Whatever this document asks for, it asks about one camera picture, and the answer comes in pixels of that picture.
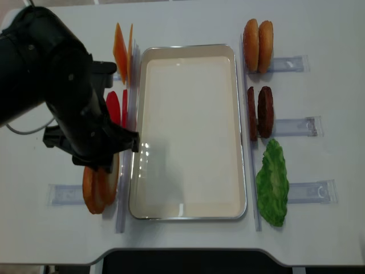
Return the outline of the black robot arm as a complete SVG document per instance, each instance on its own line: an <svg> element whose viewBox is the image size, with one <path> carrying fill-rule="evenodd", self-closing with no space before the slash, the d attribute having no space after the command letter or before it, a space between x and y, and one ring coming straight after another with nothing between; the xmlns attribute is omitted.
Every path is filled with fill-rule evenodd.
<svg viewBox="0 0 365 274"><path fill-rule="evenodd" d="M93 60L51 10L27 6L1 32L1 125L45 103L57 121L44 131L46 147L70 154L77 166L109 171L113 156L137 152L140 140L108 113L103 95L116 70Z"/></svg>

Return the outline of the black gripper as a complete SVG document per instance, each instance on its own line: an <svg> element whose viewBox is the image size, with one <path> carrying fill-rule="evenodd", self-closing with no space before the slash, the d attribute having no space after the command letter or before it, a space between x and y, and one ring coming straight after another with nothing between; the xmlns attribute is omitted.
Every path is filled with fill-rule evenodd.
<svg viewBox="0 0 365 274"><path fill-rule="evenodd" d="M114 123L103 98L112 87L117 66L93 61L87 65L58 67L50 73L47 107L57 126L47 127L43 142L72 155L79 166L92 166L110 174L115 153L139 150L139 134Z"/></svg>

